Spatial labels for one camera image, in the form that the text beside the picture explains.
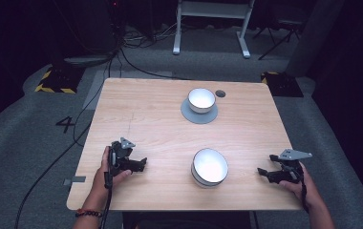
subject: red bracelet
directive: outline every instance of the red bracelet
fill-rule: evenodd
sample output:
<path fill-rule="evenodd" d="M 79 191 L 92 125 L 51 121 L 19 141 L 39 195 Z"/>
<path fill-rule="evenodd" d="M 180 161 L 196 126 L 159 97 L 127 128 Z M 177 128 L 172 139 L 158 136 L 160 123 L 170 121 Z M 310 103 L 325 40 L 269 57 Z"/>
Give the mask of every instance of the red bracelet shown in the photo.
<path fill-rule="evenodd" d="M 78 217 L 83 217 L 83 216 L 91 216 L 91 217 L 97 217 L 97 218 L 101 218 L 103 215 L 101 214 L 101 212 L 97 212 L 97 211 L 93 211 L 93 210 L 89 210 L 89 209 L 77 209 L 75 216 Z"/>

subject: white bowl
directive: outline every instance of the white bowl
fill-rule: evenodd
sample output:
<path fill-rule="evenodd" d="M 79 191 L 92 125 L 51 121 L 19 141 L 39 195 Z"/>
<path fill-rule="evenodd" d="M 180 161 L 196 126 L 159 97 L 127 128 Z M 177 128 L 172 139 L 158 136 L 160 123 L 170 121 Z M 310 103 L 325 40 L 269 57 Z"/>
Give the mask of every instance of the white bowl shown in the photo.
<path fill-rule="evenodd" d="M 208 89 L 194 89 L 188 94 L 188 102 L 191 110 L 199 114 L 211 111 L 215 104 L 215 95 Z"/>
<path fill-rule="evenodd" d="M 223 155 L 206 148 L 194 156 L 191 173 L 200 186 L 210 188 L 223 182 L 228 174 L 228 165 Z"/>

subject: metal stand leg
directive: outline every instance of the metal stand leg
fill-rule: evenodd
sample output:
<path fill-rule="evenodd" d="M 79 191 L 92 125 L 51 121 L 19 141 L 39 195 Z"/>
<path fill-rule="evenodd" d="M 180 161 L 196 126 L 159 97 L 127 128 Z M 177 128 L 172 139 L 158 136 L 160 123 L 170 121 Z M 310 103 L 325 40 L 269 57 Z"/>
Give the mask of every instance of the metal stand leg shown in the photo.
<path fill-rule="evenodd" d="M 271 49 L 269 49 L 265 54 L 263 54 L 261 57 L 259 57 L 259 60 L 263 59 L 263 57 L 265 57 L 269 52 L 273 51 L 277 46 L 279 46 L 281 43 L 286 41 L 293 33 L 294 33 L 294 31 L 290 31 L 287 36 L 285 36 L 277 44 L 275 44 L 273 47 L 271 47 Z"/>
<path fill-rule="evenodd" d="M 181 52 L 181 39 L 182 39 L 182 0 L 178 4 L 178 25 L 176 29 L 175 44 L 173 46 L 173 54 L 180 54 Z"/>
<path fill-rule="evenodd" d="M 266 27 L 264 27 L 264 28 L 260 29 L 260 31 L 258 31 L 258 33 L 256 33 L 256 34 L 252 37 L 252 39 L 256 39 L 256 37 L 258 37 L 258 36 L 260 35 L 260 33 L 262 33 L 262 31 L 264 31 L 265 29 L 266 29 Z"/>
<path fill-rule="evenodd" d="M 298 40 L 300 40 L 300 37 L 298 36 L 297 31 L 295 32 L 295 36 L 297 37 Z"/>
<path fill-rule="evenodd" d="M 273 36 L 273 34 L 271 34 L 270 28 L 267 28 L 267 30 L 268 30 L 268 34 L 270 34 L 270 37 L 271 37 L 271 40 L 273 41 L 273 44 L 275 45 L 276 42 L 274 41 L 274 36 Z"/>
<path fill-rule="evenodd" d="M 245 20 L 244 20 L 244 24 L 242 25 L 242 30 L 236 32 L 236 35 L 238 36 L 239 44 L 241 45 L 242 54 L 244 55 L 244 58 L 250 57 L 249 49 L 247 48 L 247 45 L 245 42 L 245 32 L 246 32 L 247 23 L 249 22 L 250 15 L 252 14 L 253 3 L 254 3 L 254 1 L 250 1 L 250 3 L 249 3 L 249 6 L 247 8 L 247 13 L 245 16 Z"/>

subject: black floor mat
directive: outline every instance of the black floor mat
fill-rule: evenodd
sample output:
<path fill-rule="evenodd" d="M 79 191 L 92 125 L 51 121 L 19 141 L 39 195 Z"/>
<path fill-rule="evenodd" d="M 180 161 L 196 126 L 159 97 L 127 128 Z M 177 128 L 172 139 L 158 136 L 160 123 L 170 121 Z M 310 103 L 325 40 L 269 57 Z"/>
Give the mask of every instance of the black floor mat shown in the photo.
<path fill-rule="evenodd" d="M 273 96 L 304 97 L 295 77 L 286 73 L 264 72 L 261 80 L 268 85 Z"/>
<path fill-rule="evenodd" d="M 76 94 L 77 86 L 84 71 L 84 68 L 67 68 L 65 70 L 60 70 L 50 67 L 42 77 L 35 91 Z"/>

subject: cable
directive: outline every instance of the cable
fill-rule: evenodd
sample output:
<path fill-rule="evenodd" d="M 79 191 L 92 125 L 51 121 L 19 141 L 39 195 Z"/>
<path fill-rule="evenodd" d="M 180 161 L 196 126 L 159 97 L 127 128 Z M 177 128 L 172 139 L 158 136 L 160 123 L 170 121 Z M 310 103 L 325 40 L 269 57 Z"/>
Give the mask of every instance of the cable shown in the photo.
<path fill-rule="evenodd" d="M 71 31 L 72 35 L 75 37 L 76 41 L 79 43 L 79 45 L 81 45 L 81 47 L 83 47 L 83 49 L 85 49 L 86 51 L 89 51 L 91 53 L 95 53 L 95 54 L 107 54 L 108 52 L 95 52 L 99 51 L 101 49 L 97 49 L 97 48 L 88 48 L 86 47 L 83 42 L 80 40 L 80 38 L 77 36 L 77 34 L 75 33 L 75 31 L 72 29 L 71 24 L 69 23 L 68 19 L 66 18 L 66 16 L 63 14 L 62 10 L 60 9 L 60 7 L 57 5 L 56 1 L 53 0 L 53 4 L 55 5 L 56 9 L 59 11 L 60 16 L 62 17 L 62 19 L 65 21 L 65 24 L 68 26 L 69 30 Z"/>
<path fill-rule="evenodd" d="M 107 66 L 111 66 L 111 61 L 113 60 L 113 58 L 110 60 L 110 62 L 107 63 L 106 67 L 104 68 L 104 72 L 103 72 L 103 80 L 102 80 L 102 83 L 100 84 L 100 86 L 98 87 L 98 90 L 96 92 L 96 94 L 92 97 L 92 99 L 90 99 L 90 101 L 86 104 L 86 106 L 81 110 L 81 112 L 79 113 L 79 115 L 77 116 L 76 118 L 76 121 L 75 121 L 75 125 L 74 125 L 74 131 L 73 131 L 73 140 L 74 142 L 80 146 L 80 147 L 84 147 L 84 145 L 78 143 L 78 140 L 76 140 L 75 138 L 75 129 L 76 129 L 76 124 L 77 124 L 77 121 L 79 120 L 80 116 L 83 114 L 84 111 L 86 111 L 87 107 L 89 107 L 89 105 L 92 103 L 92 101 L 97 97 L 98 95 L 98 92 L 100 92 L 101 88 L 103 87 L 103 84 L 104 84 L 104 74 L 105 72 L 107 71 Z"/>
<path fill-rule="evenodd" d="M 117 59 L 118 59 L 118 62 L 119 62 L 119 78 L 122 78 L 122 62 L 119 59 L 119 55 L 117 55 Z"/>
<path fill-rule="evenodd" d="M 114 58 L 112 58 L 112 59 L 110 60 L 110 63 L 108 64 L 108 77 L 109 77 L 109 78 L 111 78 L 111 63 L 113 63 L 113 59 L 114 59 Z"/>
<path fill-rule="evenodd" d="M 93 55 L 82 56 L 82 57 L 96 58 Z M 89 67 L 102 65 L 102 64 L 108 62 L 111 58 L 112 58 L 112 55 L 108 54 L 108 55 L 100 56 L 100 59 L 98 59 L 98 60 L 88 60 L 88 61 L 78 61 L 78 62 L 72 61 L 72 58 L 65 58 L 64 60 L 66 63 L 70 64 L 74 68 L 89 68 Z"/>
<path fill-rule="evenodd" d="M 175 26 L 177 25 L 177 23 L 174 23 L 172 26 L 170 26 L 169 28 L 167 28 L 166 30 L 164 31 L 159 31 L 159 32 L 156 32 L 154 34 L 154 42 L 152 42 L 151 44 L 149 45 L 146 45 L 146 46 L 142 46 L 143 43 L 145 43 L 148 39 L 146 38 L 146 36 L 143 36 L 141 35 L 139 32 L 137 31 L 128 31 L 127 33 L 131 33 L 133 34 L 134 32 L 136 33 L 135 36 L 131 35 L 131 37 L 124 37 L 124 40 L 127 42 L 125 47 L 127 48 L 130 48 L 130 49 L 137 49 L 137 48 L 148 48 L 150 46 L 153 46 L 155 45 L 158 41 L 162 41 L 164 39 L 166 39 L 167 37 L 169 36 L 174 36 L 176 35 L 175 33 L 171 33 L 171 34 L 168 34 L 168 35 L 165 35 L 168 31 L 173 31 L 175 29 Z M 134 45 L 134 44 L 129 44 L 128 41 L 135 41 L 135 40 L 139 40 L 139 44 L 138 45 Z"/>
<path fill-rule="evenodd" d="M 90 128 L 90 125 L 92 124 L 92 122 L 89 123 L 89 125 L 87 125 L 87 127 L 83 130 L 83 132 L 80 134 L 80 136 L 77 138 L 77 140 L 79 140 L 85 133 L 86 131 Z M 51 170 L 51 168 L 56 164 L 56 162 L 61 159 L 63 156 L 66 155 L 66 153 L 68 153 L 68 151 L 70 149 L 72 149 L 72 147 L 75 145 L 75 141 L 72 142 L 72 144 L 66 148 L 65 151 L 63 151 L 62 154 L 60 154 L 54 161 L 53 163 L 42 173 L 42 175 L 36 180 L 36 182 L 32 185 L 32 187 L 30 188 L 30 190 L 27 192 L 27 194 L 24 196 L 23 200 L 21 201 L 20 204 L 20 208 L 18 209 L 17 212 L 17 216 L 15 218 L 15 225 L 14 225 L 14 229 L 18 229 L 18 222 L 20 221 L 20 215 L 21 212 L 23 210 L 24 204 L 27 201 L 27 198 L 30 196 L 30 193 L 32 192 L 32 190 L 35 188 L 35 186 L 38 184 L 38 182 Z"/>
<path fill-rule="evenodd" d="M 257 220 L 257 214 L 256 211 L 253 211 L 253 217 L 255 218 L 255 225 L 256 225 L 256 229 L 259 229 L 259 222 Z"/>
<path fill-rule="evenodd" d="M 300 175 L 295 169 L 291 170 L 292 172 L 294 172 L 301 181 L 301 202 L 303 203 L 303 208 L 304 210 L 308 213 L 309 212 L 309 208 L 306 204 L 306 197 L 307 197 L 307 185 L 304 182 L 304 175 Z"/>
<path fill-rule="evenodd" d="M 104 229 L 108 211 L 110 210 L 110 203 L 111 203 L 112 196 L 113 196 L 113 187 L 108 189 L 108 196 L 107 196 L 106 205 L 104 207 L 103 217 L 101 219 L 101 223 L 100 223 L 100 227 L 99 227 L 100 229 Z"/>
<path fill-rule="evenodd" d="M 183 78 L 183 77 L 175 77 L 175 76 L 167 76 L 167 75 L 161 75 L 161 74 L 156 74 L 156 73 L 149 73 L 145 70 L 142 70 L 138 67 L 136 67 L 135 65 L 133 65 L 131 62 L 129 62 L 129 60 L 127 59 L 127 57 L 125 56 L 125 53 L 124 53 L 124 50 L 123 49 L 120 49 L 121 52 L 122 52 L 122 56 L 124 56 L 124 59 L 125 61 L 127 61 L 127 63 L 129 65 L 131 65 L 134 69 L 140 71 L 140 72 L 143 72 L 143 73 L 147 73 L 147 74 L 151 74 L 151 75 L 154 75 L 154 76 L 157 76 L 157 77 L 162 77 L 162 78 L 170 78 L 170 79 L 180 79 L 180 80 L 191 80 L 189 78 Z"/>

